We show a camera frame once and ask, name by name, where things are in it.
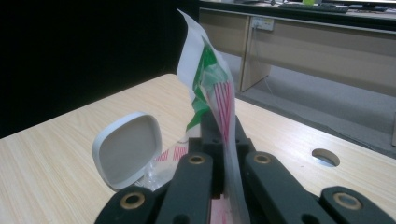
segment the office desk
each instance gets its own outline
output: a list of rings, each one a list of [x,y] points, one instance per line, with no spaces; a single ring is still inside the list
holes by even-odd
[[[210,1],[201,1],[200,7],[200,23],[215,48],[242,59],[240,91],[269,75],[275,65],[396,96],[396,14]],[[274,20],[274,30],[253,32],[252,17]]]
[[[96,171],[93,139],[135,111],[159,121],[163,149],[193,115],[187,89],[165,75],[0,139],[0,223],[93,223],[114,194]],[[240,100],[236,114],[255,147],[277,156],[307,190],[345,186],[396,218],[396,160]],[[319,164],[315,148],[335,153],[340,165]]]

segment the wooden table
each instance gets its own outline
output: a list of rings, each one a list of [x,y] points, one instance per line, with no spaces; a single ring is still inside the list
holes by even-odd
[[[96,171],[93,139],[135,111],[159,121],[163,149],[184,136],[193,115],[185,86],[164,75],[0,139],[0,223],[93,223],[114,194]],[[240,100],[236,114],[255,147],[277,156],[307,190],[351,188],[396,218],[396,160]],[[319,164],[315,148],[335,153],[340,165]]]

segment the transparent plastic wrapper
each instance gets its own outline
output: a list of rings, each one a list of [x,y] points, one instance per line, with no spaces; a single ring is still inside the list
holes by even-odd
[[[227,223],[250,223],[236,154],[233,78],[228,64],[210,44],[201,25],[180,13],[188,24],[188,34],[177,76],[189,88],[195,111],[188,129],[200,123],[203,113],[212,111],[224,143],[224,196],[232,214],[232,220]]]

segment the round hole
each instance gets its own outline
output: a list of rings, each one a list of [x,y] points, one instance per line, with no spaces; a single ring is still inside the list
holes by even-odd
[[[141,192],[132,192],[126,194],[121,199],[121,207],[124,209],[135,209],[140,207],[145,201],[145,195]]]
[[[189,224],[190,219],[186,215],[177,215],[174,217],[173,224]]]
[[[271,159],[265,155],[256,155],[254,156],[254,161],[261,164],[267,164],[271,162]]]
[[[319,220],[316,217],[314,217],[312,215],[308,215],[308,214],[304,214],[301,217],[301,221],[304,224],[319,224],[320,223]]]
[[[341,206],[347,209],[359,210],[362,208],[361,202],[357,198],[347,193],[344,192],[334,193],[332,197],[338,204],[340,204]]]
[[[204,157],[202,157],[202,156],[191,156],[190,158],[189,158],[189,162],[191,163],[191,164],[201,164],[201,163],[204,163],[205,162],[205,158]]]
[[[340,164],[340,159],[327,149],[317,148],[312,151],[315,160],[325,166],[335,167]]]

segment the white plastic lid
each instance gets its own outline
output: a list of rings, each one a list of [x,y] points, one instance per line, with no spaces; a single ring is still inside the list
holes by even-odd
[[[108,125],[93,141],[92,155],[103,180],[115,191],[132,185],[161,153],[157,120],[135,112]]]

